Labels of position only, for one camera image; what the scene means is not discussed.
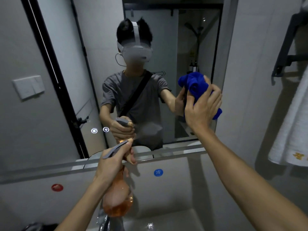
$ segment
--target embroidered logo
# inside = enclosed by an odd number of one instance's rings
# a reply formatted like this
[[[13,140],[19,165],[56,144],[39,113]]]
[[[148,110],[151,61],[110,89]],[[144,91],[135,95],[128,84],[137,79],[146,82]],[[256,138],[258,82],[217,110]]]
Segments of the embroidered logo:
[[[293,154],[293,155],[294,155],[294,157],[295,157],[296,159],[299,159],[299,160],[302,160],[303,156],[305,156],[304,154],[301,154],[301,153],[298,153],[298,152],[296,152],[296,153]]]

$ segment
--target person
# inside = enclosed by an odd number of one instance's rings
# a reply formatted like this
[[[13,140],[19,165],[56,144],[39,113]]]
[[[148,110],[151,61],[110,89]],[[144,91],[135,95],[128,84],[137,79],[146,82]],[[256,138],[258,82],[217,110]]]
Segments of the person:
[[[185,117],[209,154],[226,190],[256,230],[308,230],[308,217],[226,147],[211,130],[210,122],[222,103],[222,94],[207,77],[205,81],[209,88],[195,105],[194,97],[188,92]],[[130,153],[132,141],[130,139],[112,158],[100,159],[93,183],[56,231],[86,230],[95,208],[122,165],[122,157]]]
[[[153,36],[148,24],[141,18],[137,21],[137,25],[140,42],[151,47]],[[132,22],[129,19],[123,20],[118,26],[116,35],[121,45],[135,42]],[[110,114],[116,107],[119,115],[143,77],[150,73],[144,69],[144,62],[125,59],[124,61],[126,69],[107,77],[103,83],[100,120],[104,126],[109,127],[117,142],[137,137],[133,146],[146,146],[152,151],[162,148],[163,132],[159,98],[167,104],[172,113],[183,116],[185,89],[175,97],[168,88],[166,80],[161,75],[153,74],[133,107],[127,115],[121,117],[130,121],[129,127],[123,127],[113,120]]]

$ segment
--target hand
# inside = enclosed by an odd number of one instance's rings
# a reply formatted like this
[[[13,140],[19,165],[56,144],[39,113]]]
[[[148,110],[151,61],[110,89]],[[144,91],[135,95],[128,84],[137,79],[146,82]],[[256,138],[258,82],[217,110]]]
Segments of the hand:
[[[104,150],[99,160],[93,181],[106,183],[109,187],[117,173],[121,170],[123,159],[131,164],[136,164],[136,160],[133,156],[132,143],[133,139],[129,139],[114,156],[107,159],[103,159],[103,156],[108,154],[111,148]],[[128,170],[126,168],[124,172],[126,176],[128,176]]]
[[[121,118],[129,121],[128,123],[129,127],[122,126],[116,120],[113,120],[110,123],[110,132],[112,133],[117,143],[119,143],[120,140],[127,140],[129,138],[136,137],[136,134],[134,133],[135,129],[133,122],[128,117],[122,116]]]
[[[208,89],[194,105],[195,98],[188,91],[185,107],[185,119],[188,126],[195,133],[198,129],[208,129],[213,117],[221,106],[221,90],[204,76]]]
[[[184,115],[184,94],[185,94],[185,87],[179,92],[178,96],[175,98],[175,108],[174,113],[178,116]]]

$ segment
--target orange liquid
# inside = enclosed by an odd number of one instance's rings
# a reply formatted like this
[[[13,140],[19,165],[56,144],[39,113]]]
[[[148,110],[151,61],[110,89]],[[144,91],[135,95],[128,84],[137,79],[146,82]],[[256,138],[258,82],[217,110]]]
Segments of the orange liquid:
[[[130,193],[129,196],[122,202],[120,205],[111,207],[109,205],[104,205],[103,203],[103,209],[104,212],[109,217],[122,217],[125,216],[125,214],[129,211],[131,206],[133,205],[133,194]]]

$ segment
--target door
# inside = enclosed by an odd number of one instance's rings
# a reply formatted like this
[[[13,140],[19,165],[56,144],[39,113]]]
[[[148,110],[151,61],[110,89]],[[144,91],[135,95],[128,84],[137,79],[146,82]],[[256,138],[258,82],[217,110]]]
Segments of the door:
[[[171,92],[176,97],[176,60],[177,60],[177,32],[179,10],[175,9],[173,15],[170,10],[134,10],[125,11],[126,18],[138,21],[144,18],[153,34],[151,61],[145,64],[150,72],[155,72],[164,77]],[[175,116],[166,104],[160,103],[160,113],[163,124],[163,141],[175,141]]]
[[[88,155],[106,149],[71,0],[37,0]]]

